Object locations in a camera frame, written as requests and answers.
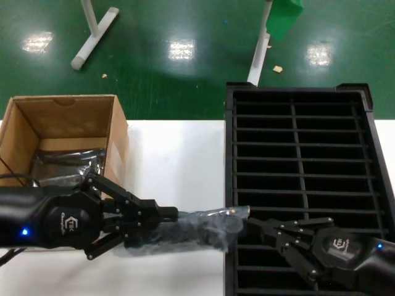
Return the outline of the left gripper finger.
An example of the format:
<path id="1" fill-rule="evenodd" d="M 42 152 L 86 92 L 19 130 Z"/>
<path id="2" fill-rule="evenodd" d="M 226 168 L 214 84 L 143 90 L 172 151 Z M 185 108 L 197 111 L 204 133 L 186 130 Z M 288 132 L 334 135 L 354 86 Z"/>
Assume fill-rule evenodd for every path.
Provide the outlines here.
<path id="1" fill-rule="evenodd" d="M 84 249 L 88 260 L 94 260 L 104 253 L 117 248 L 135 248 L 143 245 L 148 235 L 163 223 L 178 221 L 178 215 L 164 215 L 154 218 L 137 216 L 128 221 L 125 216 L 106 218 L 99 238 Z"/>
<path id="2" fill-rule="evenodd" d="M 96 173 L 89 173 L 83 184 L 109 196 L 101 202 L 104 213 L 119 213 L 126 218 L 178 218 L 177 207 L 160 207 L 154 199 L 139 199 L 122 186 Z"/>

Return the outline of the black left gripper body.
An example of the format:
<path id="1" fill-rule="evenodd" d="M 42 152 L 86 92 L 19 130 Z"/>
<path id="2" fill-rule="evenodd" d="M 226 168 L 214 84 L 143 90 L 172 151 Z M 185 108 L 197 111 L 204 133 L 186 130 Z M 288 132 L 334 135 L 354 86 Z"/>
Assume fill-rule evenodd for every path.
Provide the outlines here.
<path id="1" fill-rule="evenodd" d="M 102 222 L 102 199 L 91 190 L 51 197 L 42 207 L 41 246 L 85 249 L 99 237 Z"/>

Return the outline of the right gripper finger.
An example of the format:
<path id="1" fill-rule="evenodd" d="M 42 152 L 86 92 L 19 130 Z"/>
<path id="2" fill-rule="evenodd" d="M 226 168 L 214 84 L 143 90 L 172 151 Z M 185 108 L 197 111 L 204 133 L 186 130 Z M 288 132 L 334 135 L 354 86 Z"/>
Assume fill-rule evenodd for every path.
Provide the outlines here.
<path id="1" fill-rule="evenodd" d="M 270 241 L 270 246 L 285 259 L 306 283 L 318 282 L 322 271 L 309 255 L 311 245 L 303 242 L 299 237 L 277 234 Z"/>
<path id="2" fill-rule="evenodd" d="M 249 233 L 257 235 L 263 244 L 277 244 L 281 240 L 290 242 L 300 237 L 312 237 L 319 229 L 332 226 L 334 219 L 331 217 L 291 221 L 249 218 L 247 221 Z"/>

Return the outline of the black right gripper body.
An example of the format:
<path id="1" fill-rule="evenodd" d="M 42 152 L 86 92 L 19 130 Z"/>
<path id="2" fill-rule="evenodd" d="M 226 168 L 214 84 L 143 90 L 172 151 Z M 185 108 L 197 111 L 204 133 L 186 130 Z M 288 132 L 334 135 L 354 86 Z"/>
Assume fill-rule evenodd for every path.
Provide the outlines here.
<path id="1" fill-rule="evenodd" d="M 342 286 L 355 286 L 357 267 L 371 249 L 371 238 L 330 227 L 316 232 L 312 255 L 321 267 L 320 279 Z"/>

